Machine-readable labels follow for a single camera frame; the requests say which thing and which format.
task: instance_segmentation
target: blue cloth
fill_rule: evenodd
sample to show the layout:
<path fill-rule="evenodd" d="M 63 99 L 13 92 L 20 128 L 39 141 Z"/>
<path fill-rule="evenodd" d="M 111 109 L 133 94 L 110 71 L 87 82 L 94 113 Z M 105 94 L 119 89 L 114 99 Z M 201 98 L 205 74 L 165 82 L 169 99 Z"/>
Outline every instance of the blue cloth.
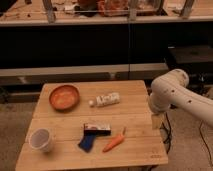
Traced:
<path fill-rule="evenodd" d="M 96 135 L 84 135 L 78 146 L 84 151 L 89 152 L 92 149 L 95 138 Z"/>

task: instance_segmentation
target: cup rim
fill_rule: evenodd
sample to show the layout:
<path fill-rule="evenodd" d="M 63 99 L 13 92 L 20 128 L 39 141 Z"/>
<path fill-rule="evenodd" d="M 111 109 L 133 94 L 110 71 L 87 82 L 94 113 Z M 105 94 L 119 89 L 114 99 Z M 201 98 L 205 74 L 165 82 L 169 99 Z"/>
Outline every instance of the cup rim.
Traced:
<path fill-rule="evenodd" d="M 48 140 L 47 140 L 45 143 L 43 143 L 41 146 L 39 146 L 39 147 L 34 147 L 34 146 L 31 144 L 32 136 L 33 136 L 36 132 L 41 131 L 41 130 L 45 130 L 46 132 L 48 132 L 48 134 L 49 134 Z M 50 135 L 50 131 L 49 131 L 48 129 L 46 129 L 46 128 L 39 128 L 39 129 L 34 130 L 34 131 L 30 134 L 30 137 L 29 137 L 29 139 L 28 139 L 28 142 L 29 142 L 29 145 L 30 145 L 31 148 L 36 149 L 36 150 L 41 150 L 41 149 L 44 148 L 47 144 L 49 144 L 50 139 L 51 139 L 50 137 L 51 137 L 51 135 Z"/>

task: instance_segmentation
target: orange carrot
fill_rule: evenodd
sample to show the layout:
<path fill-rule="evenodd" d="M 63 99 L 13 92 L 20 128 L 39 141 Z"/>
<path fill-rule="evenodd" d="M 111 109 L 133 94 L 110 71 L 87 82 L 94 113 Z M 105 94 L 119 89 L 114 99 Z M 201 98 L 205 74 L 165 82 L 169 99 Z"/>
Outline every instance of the orange carrot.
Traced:
<path fill-rule="evenodd" d="M 122 133 L 112 138 L 112 140 L 104 147 L 103 152 L 107 152 L 111 150 L 112 148 L 114 148 L 115 146 L 117 146 L 118 144 L 122 143 L 125 139 L 125 136 L 124 136 L 125 132 L 126 132 L 126 127 L 124 127 L 124 130 Z"/>

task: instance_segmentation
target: white bottle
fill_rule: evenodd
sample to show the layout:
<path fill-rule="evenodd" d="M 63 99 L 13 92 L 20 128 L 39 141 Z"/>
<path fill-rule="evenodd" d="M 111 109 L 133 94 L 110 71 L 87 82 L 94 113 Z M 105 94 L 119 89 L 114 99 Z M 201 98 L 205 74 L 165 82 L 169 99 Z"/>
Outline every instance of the white bottle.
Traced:
<path fill-rule="evenodd" d="M 90 107 L 103 107 L 111 104 L 116 104 L 120 102 L 120 95 L 117 92 L 113 92 L 107 95 L 97 96 L 95 100 L 90 100 Z"/>

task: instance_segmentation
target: floor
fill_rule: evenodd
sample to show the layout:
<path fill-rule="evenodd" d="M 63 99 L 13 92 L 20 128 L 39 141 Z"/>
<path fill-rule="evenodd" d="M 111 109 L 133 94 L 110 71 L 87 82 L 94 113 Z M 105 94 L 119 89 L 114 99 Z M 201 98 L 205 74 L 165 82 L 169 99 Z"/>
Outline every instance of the floor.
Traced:
<path fill-rule="evenodd" d="M 24 142 L 36 103 L 0 104 L 0 171 L 13 171 Z M 172 126 L 169 164 L 153 171 L 211 171 L 209 154 L 199 134 L 200 121 L 180 109 L 168 112 Z M 204 138 L 213 155 L 213 129 L 202 126 Z M 140 167 L 98 169 L 99 171 L 139 171 Z"/>

